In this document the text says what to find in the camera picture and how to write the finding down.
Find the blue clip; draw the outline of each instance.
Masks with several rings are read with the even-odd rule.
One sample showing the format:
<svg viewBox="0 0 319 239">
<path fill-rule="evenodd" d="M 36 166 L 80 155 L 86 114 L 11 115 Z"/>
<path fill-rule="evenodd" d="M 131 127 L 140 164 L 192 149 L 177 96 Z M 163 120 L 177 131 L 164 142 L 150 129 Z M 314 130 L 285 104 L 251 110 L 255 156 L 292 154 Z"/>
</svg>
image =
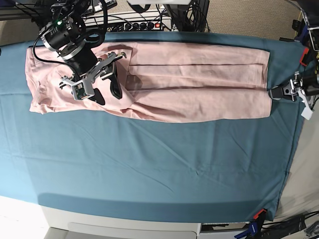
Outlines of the blue clip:
<svg viewBox="0 0 319 239">
<path fill-rule="evenodd" d="M 235 236 L 236 239 L 240 239 L 240 238 L 243 238 L 243 237 L 247 237 L 249 235 L 256 235 L 258 232 L 258 229 L 257 229 L 257 222 L 252 222 L 249 224 L 249 228 L 248 230 L 238 234 Z"/>
</svg>

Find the teal fabric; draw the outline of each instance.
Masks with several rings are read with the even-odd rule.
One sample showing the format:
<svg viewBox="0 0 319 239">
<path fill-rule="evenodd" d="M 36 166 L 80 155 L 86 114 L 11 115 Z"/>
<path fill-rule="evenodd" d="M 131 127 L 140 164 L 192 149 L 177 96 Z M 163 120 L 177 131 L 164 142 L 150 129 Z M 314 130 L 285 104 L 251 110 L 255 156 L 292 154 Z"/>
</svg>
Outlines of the teal fabric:
<svg viewBox="0 0 319 239">
<path fill-rule="evenodd" d="M 304 50 L 298 43 L 206 33 L 108 33 L 106 39 L 267 50 L 269 88 L 298 70 Z M 265 119 L 184 124 L 94 111 L 31 113 L 24 75 L 30 45 L 2 47 L 0 195 L 133 220 L 243 222 L 261 208 L 273 219 L 302 129 L 299 102 L 273 102 Z"/>
</svg>

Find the red clip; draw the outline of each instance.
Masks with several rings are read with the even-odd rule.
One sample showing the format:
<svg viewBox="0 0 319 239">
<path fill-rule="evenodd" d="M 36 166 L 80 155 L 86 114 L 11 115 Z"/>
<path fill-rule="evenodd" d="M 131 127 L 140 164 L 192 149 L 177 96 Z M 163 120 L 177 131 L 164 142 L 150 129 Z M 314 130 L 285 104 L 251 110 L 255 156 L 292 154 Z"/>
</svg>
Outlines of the red clip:
<svg viewBox="0 0 319 239">
<path fill-rule="evenodd" d="M 300 64 L 303 65 L 303 66 L 307 66 L 308 64 L 304 63 L 304 58 L 305 56 L 309 53 L 309 48 L 305 48 L 304 52 L 303 52 L 303 55 L 301 56 L 300 58 Z"/>
<path fill-rule="evenodd" d="M 266 212 L 267 212 L 267 210 L 266 210 L 266 209 L 264 209 L 264 208 L 263 208 L 262 210 L 260 210 L 260 211 L 259 211 L 259 212 L 258 212 L 258 213 L 254 216 L 254 220 L 256 220 L 256 219 L 259 217 L 259 215 L 260 215 L 260 214 L 262 214 L 263 212 L 265 212 L 265 213 L 266 213 Z"/>
</svg>

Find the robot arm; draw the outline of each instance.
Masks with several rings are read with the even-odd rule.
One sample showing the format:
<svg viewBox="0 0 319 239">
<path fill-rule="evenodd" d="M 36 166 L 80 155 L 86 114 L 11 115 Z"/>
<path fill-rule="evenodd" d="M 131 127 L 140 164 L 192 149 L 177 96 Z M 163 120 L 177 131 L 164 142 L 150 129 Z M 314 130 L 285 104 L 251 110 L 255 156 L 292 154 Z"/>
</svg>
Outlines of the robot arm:
<svg viewBox="0 0 319 239">
<path fill-rule="evenodd" d="M 269 91 L 269 96 L 274 100 L 281 98 L 296 101 L 298 97 L 302 99 L 305 104 L 302 116 L 306 119 L 310 119 L 314 106 L 319 99 L 319 1 L 317 0 L 296 0 L 302 8 L 302 15 L 304 24 L 307 30 L 308 37 L 306 41 L 302 41 L 304 45 L 309 47 L 309 50 L 305 53 L 300 63 L 304 66 L 306 61 L 314 60 L 317 69 L 310 76 L 302 76 L 299 72 L 285 84 L 274 87 Z"/>
<path fill-rule="evenodd" d="M 75 100 L 90 99 L 104 105 L 103 96 L 98 89 L 93 88 L 92 84 L 98 77 L 102 80 L 111 80 L 112 95 L 121 99 L 122 90 L 117 80 L 115 61 L 125 55 L 116 55 L 112 52 L 108 58 L 102 60 L 98 59 L 91 50 L 103 43 L 107 30 L 107 6 L 103 0 L 100 2 L 104 13 L 103 29 L 88 31 L 81 15 L 88 9 L 91 0 L 59 0 L 53 4 L 50 8 L 51 19 L 41 28 L 32 50 L 36 59 L 67 65 L 73 71 L 72 76 L 62 78 L 60 88 L 69 85 Z M 39 39 L 50 51 L 57 52 L 64 62 L 39 58 L 35 51 Z"/>
</svg>

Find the pink cloth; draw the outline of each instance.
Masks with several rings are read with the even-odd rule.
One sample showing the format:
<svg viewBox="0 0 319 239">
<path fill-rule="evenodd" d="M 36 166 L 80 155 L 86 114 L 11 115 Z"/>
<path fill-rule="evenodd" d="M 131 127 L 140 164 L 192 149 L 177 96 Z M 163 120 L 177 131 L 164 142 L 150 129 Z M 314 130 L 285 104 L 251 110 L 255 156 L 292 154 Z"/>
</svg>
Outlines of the pink cloth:
<svg viewBox="0 0 319 239">
<path fill-rule="evenodd" d="M 97 57 L 125 52 L 116 62 L 123 98 L 110 92 L 110 81 L 97 79 L 106 104 L 76 101 L 70 87 L 59 88 L 68 67 L 36 60 L 27 50 L 25 73 L 33 96 L 30 111 L 41 114 L 74 110 L 106 111 L 140 120 L 202 122 L 264 118 L 271 99 L 265 88 L 269 52 L 240 47 L 192 43 L 103 43 Z M 37 47 L 37 55 L 58 60 L 57 53 Z"/>
</svg>

